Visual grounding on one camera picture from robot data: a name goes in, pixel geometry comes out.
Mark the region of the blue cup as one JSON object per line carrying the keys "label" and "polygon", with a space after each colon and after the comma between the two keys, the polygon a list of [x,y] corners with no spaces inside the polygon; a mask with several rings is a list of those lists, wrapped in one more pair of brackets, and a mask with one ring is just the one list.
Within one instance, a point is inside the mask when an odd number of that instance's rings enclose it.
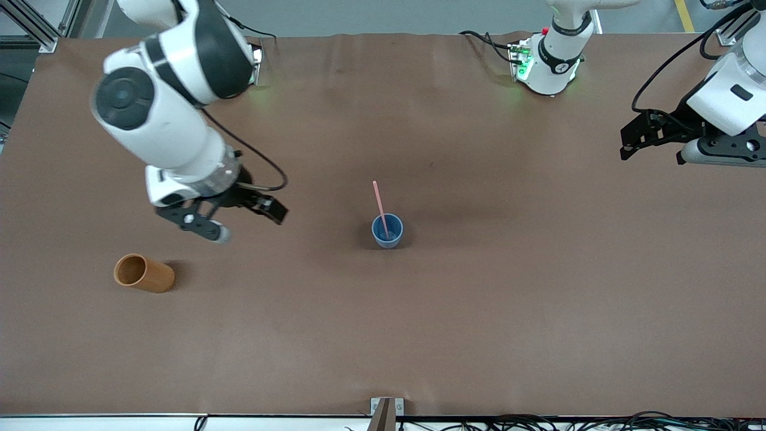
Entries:
{"label": "blue cup", "polygon": [[383,249],[396,248],[404,235],[404,225],[399,216],[391,213],[379,215],[374,219],[371,232],[375,242]]}

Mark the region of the brown cylindrical cup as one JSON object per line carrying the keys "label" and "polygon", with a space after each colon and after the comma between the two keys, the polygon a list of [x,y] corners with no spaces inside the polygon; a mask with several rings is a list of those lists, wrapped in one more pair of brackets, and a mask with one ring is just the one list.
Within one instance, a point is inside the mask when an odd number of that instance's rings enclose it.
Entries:
{"label": "brown cylindrical cup", "polygon": [[165,263],[132,253],[126,254],[115,263],[113,278],[123,287],[164,293],[174,286],[175,272]]}

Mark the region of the brown table cover sheet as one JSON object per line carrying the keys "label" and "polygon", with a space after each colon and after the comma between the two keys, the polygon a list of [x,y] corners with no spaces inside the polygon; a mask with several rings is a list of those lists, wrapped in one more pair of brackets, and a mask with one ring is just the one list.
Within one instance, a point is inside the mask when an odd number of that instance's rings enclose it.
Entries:
{"label": "brown table cover sheet", "polygon": [[[156,216],[92,117],[133,41],[60,42],[0,155],[0,414],[766,417],[766,169],[620,159],[690,38],[597,35],[555,98],[473,38],[265,41],[263,87],[209,112],[287,172],[289,214],[221,210],[226,244]],[[120,286],[132,253],[174,286]]]}

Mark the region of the aluminium frame profile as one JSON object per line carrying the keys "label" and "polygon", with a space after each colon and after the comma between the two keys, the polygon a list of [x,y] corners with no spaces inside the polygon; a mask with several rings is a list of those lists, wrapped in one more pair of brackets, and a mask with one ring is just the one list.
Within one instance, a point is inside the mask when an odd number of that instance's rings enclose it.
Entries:
{"label": "aluminium frame profile", "polygon": [[52,53],[73,35],[84,0],[0,0],[0,48]]}
{"label": "aluminium frame profile", "polygon": [[745,27],[745,22],[730,22],[722,28],[717,28],[715,35],[721,47],[729,47],[735,44],[737,36]]}

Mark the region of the white table edge rail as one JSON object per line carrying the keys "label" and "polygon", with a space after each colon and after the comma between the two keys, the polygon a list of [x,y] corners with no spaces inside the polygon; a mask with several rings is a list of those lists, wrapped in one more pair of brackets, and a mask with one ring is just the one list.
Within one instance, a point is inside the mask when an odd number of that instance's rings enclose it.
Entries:
{"label": "white table edge rail", "polygon": [[[0,415],[0,431],[366,431],[366,415]],[[766,431],[766,418],[405,415],[395,431]]]}

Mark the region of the grey metal bracket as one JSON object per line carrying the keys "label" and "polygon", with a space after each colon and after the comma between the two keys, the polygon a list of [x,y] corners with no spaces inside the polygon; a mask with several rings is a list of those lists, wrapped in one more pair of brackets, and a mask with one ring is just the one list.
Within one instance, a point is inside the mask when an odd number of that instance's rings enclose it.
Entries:
{"label": "grey metal bracket", "polygon": [[389,406],[394,410],[395,417],[404,417],[405,414],[405,399],[402,397],[372,397],[369,401],[370,405],[370,417],[375,414],[379,404],[384,399],[390,399]]}

